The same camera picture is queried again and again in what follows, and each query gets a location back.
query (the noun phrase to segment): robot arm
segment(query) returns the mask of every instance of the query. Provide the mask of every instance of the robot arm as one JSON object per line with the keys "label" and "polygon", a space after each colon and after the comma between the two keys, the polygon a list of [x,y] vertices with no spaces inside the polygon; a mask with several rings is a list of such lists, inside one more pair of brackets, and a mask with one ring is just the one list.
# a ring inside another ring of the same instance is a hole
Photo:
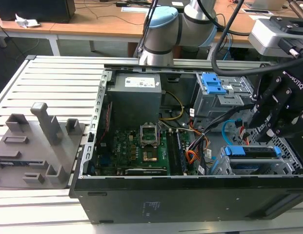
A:
{"label": "robot arm", "polygon": [[[215,18],[215,0],[201,0],[205,9]],[[216,35],[216,26],[206,17],[197,0],[179,13],[174,7],[157,7],[151,19],[140,65],[173,65],[174,45],[208,46]]]}

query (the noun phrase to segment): yellow wire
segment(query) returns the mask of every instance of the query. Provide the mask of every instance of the yellow wire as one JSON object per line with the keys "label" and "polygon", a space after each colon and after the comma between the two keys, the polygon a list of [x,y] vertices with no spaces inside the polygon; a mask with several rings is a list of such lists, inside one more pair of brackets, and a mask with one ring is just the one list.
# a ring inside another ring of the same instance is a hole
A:
{"label": "yellow wire", "polygon": [[181,110],[181,113],[178,116],[176,116],[176,117],[172,117],[172,118],[159,118],[159,120],[176,120],[176,119],[179,119],[183,115],[183,113],[184,113],[184,107],[182,105],[182,102],[174,94],[172,94],[171,92],[169,92],[169,91],[166,91],[166,92],[169,93],[170,95],[172,95],[179,102],[179,104],[181,105],[181,109],[182,110]]}

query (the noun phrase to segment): power cable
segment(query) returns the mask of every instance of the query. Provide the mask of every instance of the power cable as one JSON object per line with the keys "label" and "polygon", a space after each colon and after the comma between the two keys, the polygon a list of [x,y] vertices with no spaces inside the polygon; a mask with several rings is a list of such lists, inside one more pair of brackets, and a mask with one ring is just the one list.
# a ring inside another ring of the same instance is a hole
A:
{"label": "power cable", "polygon": [[225,29],[221,35],[220,40],[216,44],[216,48],[212,55],[212,60],[211,60],[213,71],[216,74],[218,74],[219,76],[239,77],[239,76],[250,76],[250,75],[258,75],[258,74],[263,74],[263,73],[274,72],[274,71],[283,70],[286,68],[291,68],[291,67],[295,67],[295,66],[303,64],[303,58],[300,58],[300,59],[295,59],[295,60],[292,60],[289,62],[280,63],[280,64],[277,64],[274,66],[266,66],[266,67],[246,69],[246,70],[226,71],[226,70],[222,70],[218,67],[217,62],[216,62],[216,56],[217,56],[218,50],[220,49],[222,42],[224,41],[227,33],[229,32],[229,28],[232,25],[235,17],[237,16],[243,2],[244,2],[244,0],[240,0],[238,2],[238,5],[237,5],[236,9],[234,10],[234,13],[230,17],[230,19],[227,23],[227,26],[225,27]]}

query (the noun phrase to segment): printed label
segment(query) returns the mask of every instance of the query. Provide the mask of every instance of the printed label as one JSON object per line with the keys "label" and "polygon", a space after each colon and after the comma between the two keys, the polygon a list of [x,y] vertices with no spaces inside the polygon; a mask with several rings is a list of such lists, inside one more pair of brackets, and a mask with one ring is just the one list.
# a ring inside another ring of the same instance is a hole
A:
{"label": "printed label", "polygon": [[206,157],[211,158],[212,159],[212,150],[210,149],[206,149]]}
{"label": "printed label", "polygon": [[190,108],[189,109],[189,114],[190,114],[191,117],[195,117],[195,109]]}
{"label": "printed label", "polygon": [[180,1],[173,1],[172,5],[173,6],[184,6],[184,4],[182,2],[180,2]]}
{"label": "printed label", "polygon": [[233,87],[231,85],[223,85],[224,89],[233,89]]}
{"label": "printed label", "polygon": [[127,77],[126,87],[155,88],[155,79],[151,77]]}
{"label": "printed label", "polygon": [[204,175],[204,168],[203,168],[202,166],[199,165],[198,171],[199,171],[202,175]]}

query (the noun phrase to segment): black computer case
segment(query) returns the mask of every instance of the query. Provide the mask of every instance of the black computer case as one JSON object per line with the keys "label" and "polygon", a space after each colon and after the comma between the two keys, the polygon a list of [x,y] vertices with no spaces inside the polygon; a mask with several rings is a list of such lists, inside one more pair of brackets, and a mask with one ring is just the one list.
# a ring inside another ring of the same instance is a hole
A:
{"label": "black computer case", "polygon": [[38,22],[68,23],[74,12],[74,0],[0,0],[1,20],[15,20],[17,14]]}

